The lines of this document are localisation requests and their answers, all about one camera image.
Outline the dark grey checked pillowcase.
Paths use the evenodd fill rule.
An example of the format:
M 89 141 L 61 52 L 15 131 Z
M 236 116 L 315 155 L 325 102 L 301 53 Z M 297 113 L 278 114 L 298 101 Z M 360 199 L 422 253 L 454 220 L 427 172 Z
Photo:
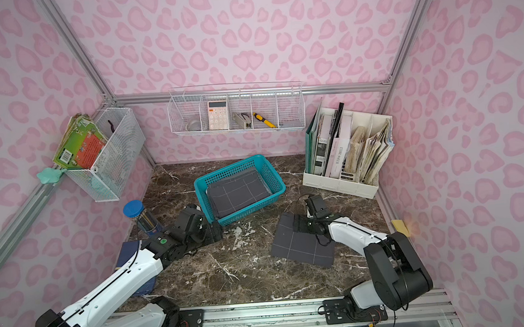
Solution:
M 208 186 L 207 196 L 217 220 L 245 209 L 271 195 L 271 190 L 254 168 L 233 174 Z

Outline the teal plastic basket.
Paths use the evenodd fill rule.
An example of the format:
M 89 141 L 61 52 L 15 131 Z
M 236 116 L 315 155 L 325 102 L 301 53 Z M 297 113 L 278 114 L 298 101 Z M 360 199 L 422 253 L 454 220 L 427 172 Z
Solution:
M 286 192 L 279 173 L 262 155 L 206 174 L 195 180 L 194 188 L 206 219 L 221 226 L 277 202 Z

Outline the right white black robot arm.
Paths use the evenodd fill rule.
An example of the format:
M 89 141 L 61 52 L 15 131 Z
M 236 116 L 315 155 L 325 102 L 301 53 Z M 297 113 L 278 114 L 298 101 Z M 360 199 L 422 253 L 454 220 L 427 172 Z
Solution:
M 427 268 L 405 234 L 386 234 L 361 226 L 331 212 L 318 194 L 307 197 L 305 206 L 305 215 L 292 217 L 295 232 L 346 245 L 367 261 L 370 279 L 351 288 L 345 296 L 353 309 L 383 305 L 392 311 L 406 310 L 412 301 L 434 288 Z

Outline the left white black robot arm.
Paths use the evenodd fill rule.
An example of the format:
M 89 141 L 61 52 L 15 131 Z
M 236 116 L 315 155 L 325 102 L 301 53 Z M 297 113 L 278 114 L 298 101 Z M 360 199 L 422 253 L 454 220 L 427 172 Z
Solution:
M 108 318 L 138 289 L 188 253 L 223 237 L 222 226 L 208 221 L 197 205 L 182 210 L 171 227 L 142 241 L 124 265 L 87 295 L 61 312 L 48 310 L 34 327 L 191 327 L 171 299 L 159 296 L 114 323 Z

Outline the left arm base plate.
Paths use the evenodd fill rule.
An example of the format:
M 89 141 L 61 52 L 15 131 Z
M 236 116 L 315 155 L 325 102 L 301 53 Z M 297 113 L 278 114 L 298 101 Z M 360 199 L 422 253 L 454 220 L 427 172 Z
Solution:
M 166 316 L 161 327 L 203 327 L 205 311 L 202 309 L 183 310 Z

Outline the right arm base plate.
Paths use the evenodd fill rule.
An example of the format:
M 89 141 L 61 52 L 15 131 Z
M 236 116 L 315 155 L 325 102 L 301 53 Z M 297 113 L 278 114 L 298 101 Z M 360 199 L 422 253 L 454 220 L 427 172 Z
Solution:
M 384 305 L 362 309 L 351 298 L 324 300 L 317 309 L 318 314 L 325 317 L 329 325 L 344 323 L 379 323 L 388 320 L 387 309 Z

